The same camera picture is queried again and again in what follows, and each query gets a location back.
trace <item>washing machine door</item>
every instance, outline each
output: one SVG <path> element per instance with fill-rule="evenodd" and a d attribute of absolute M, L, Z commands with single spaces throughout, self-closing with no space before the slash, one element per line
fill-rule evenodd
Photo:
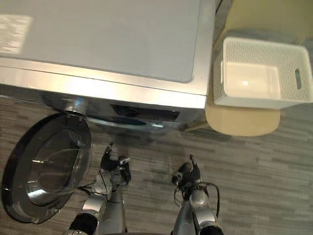
<path fill-rule="evenodd" d="M 1 196 L 10 217 L 42 223 L 58 212 L 79 186 L 90 164 L 86 121 L 54 114 L 20 139 L 4 170 Z"/>

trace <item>floor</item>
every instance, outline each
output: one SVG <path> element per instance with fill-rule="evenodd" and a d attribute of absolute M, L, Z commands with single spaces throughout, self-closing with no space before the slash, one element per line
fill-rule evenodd
<path fill-rule="evenodd" d="M 10 152 L 37 121 L 54 113 L 47 107 L 0 99 L 1 178 Z M 202 179 L 220 187 L 220 224 L 226 235 L 307 235 L 313 231 L 313 105 L 285 109 L 274 133 L 231 137 L 211 129 L 149 134 L 91 125 L 93 161 L 99 166 L 105 147 L 131 157 L 133 179 L 124 191 L 129 232 L 170 234 L 179 208 L 171 173 L 192 153 Z M 215 207 L 212 190 L 212 205 Z M 49 221 L 20 224 L 0 208 L 4 235 L 61 234 L 85 195 L 76 191 Z"/>

